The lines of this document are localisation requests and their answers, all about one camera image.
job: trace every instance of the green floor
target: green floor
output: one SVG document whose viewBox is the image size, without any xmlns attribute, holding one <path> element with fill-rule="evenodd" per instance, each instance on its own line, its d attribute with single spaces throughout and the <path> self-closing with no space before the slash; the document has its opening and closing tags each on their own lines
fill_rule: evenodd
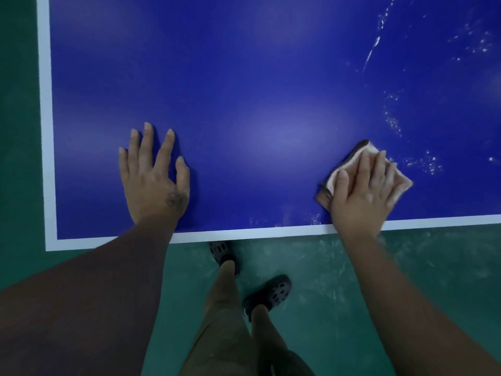
<svg viewBox="0 0 501 376">
<path fill-rule="evenodd" d="M 45 252 L 34 0 L 2 0 L 0 288 L 82 251 Z M 463 330 L 501 360 L 501 227 L 386 232 L 400 267 Z M 272 313 L 290 348 L 318 376 L 392 374 L 337 236 L 235 242 L 243 294 L 287 273 Z M 172 245 L 144 375 L 175 374 L 201 319 L 217 267 L 207 247 Z"/>
</svg>

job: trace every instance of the foot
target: foot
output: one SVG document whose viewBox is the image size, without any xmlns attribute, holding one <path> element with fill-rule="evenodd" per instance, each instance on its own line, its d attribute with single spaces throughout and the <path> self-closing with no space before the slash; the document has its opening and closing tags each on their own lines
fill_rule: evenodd
<svg viewBox="0 0 501 376">
<path fill-rule="evenodd" d="M 269 310 L 284 302 L 292 289 L 292 282 L 285 274 L 269 280 L 262 289 L 243 300 L 243 314 L 252 322 L 252 310 L 258 305 L 265 305 Z"/>
<path fill-rule="evenodd" d="M 228 260 L 235 262 L 235 278 L 240 274 L 240 262 L 235 257 L 235 254 L 231 250 L 231 245 L 229 242 L 209 242 L 210 252 L 214 256 L 217 265 L 221 265 Z"/>
</svg>

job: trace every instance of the olive green shorts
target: olive green shorts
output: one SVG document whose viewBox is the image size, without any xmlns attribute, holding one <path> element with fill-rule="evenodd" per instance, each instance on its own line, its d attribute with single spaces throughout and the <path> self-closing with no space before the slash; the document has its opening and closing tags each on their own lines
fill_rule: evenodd
<svg viewBox="0 0 501 376">
<path fill-rule="evenodd" d="M 198 330 L 180 376 L 314 376 L 292 351 L 258 348 L 241 309 L 220 304 L 210 309 Z"/>
</svg>

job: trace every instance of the hand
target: hand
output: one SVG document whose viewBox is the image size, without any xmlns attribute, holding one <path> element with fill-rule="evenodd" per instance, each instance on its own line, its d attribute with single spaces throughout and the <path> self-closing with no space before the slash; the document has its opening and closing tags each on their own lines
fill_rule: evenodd
<svg viewBox="0 0 501 376">
<path fill-rule="evenodd" d="M 386 218 L 406 188 L 405 184 L 394 186 L 396 163 L 386 163 L 386 151 L 378 153 L 371 174 L 369 152 L 360 154 L 355 187 L 348 195 L 348 174 L 337 174 L 331 200 L 331 217 L 341 239 L 353 241 L 376 238 Z"/>
<path fill-rule="evenodd" d="M 176 182 L 169 179 L 169 163 L 175 135 L 169 129 L 153 166 L 153 126 L 144 123 L 139 146 L 139 132 L 132 130 L 129 151 L 119 148 L 120 177 L 130 216 L 134 223 L 152 215 L 178 220 L 189 201 L 189 169 L 183 157 L 176 160 Z"/>
</svg>

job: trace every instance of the brown cloth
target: brown cloth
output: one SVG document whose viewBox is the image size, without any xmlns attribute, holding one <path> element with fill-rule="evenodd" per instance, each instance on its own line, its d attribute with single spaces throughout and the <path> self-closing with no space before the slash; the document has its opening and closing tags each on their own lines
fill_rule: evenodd
<svg viewBox="0 0 501 376">
<path fill-rule="evenodd" d="M 364 150 L 369 151 L 369 160 L 371 163 L 371 168 L 374 166 L 374 162 L 376 161 L 376 156 L 377 153 L 379 153 L 379 150 L 369 140 L 360 141 L 357 144 L 357 146 L 355 146 L 355 149 L 352 150 L 347 159 L 343 161 L 341 164 L 339 164 L 331 172 L 324 186 L 315 197 L 315 200 L 326 210 L 330 211 L 329 206 L 331 204 L 332 195 L 334 193 L 336 175 L 339 170 L 343 169 L 346 170 L 346 172 L 348 173 L 348 179 L 349 179 L 348 195 L 351 194 L 351 192 L 353 191 L 353 187 L 355 185 L 355 177 L 357 175 L 357 170 L 358 170 L 358 160 L 360 158 L 360 154 L 362 154 Z M 393 187 L 401 183 L 405 184 L 404 192 L 412 186 L 412 181 L 406 176 L 404 176 L 402 172 L 397 169 L 397 172 L 395 174 L 395 180 L 393 181 Z"/>
</svg>

